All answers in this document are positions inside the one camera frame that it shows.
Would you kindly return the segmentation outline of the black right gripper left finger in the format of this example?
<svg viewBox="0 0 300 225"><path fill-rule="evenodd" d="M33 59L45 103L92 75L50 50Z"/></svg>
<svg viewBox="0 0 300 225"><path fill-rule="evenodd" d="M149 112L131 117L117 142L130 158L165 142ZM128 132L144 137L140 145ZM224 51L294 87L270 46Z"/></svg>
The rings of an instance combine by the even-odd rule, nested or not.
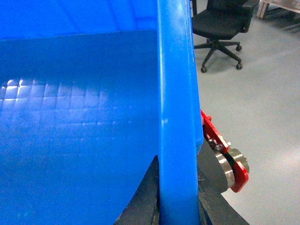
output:
<svg viewBox="0 0 300 225"><path fill-rule="evenodd" d="M132 199L115 225L159 224L159 161L155 155Z"/></svg>

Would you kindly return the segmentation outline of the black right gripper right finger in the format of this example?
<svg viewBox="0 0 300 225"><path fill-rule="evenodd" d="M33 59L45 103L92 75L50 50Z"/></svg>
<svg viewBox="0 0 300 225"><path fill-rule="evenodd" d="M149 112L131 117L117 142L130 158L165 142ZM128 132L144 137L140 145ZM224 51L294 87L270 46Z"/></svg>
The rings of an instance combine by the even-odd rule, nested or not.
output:
<svg viewBox="0 0 300 225"><path fill-rule="evenodd" d="M233 186L233 169L223 154L204 141L197 154L199 213L202 225L247 225L222 193Z"/></svg>

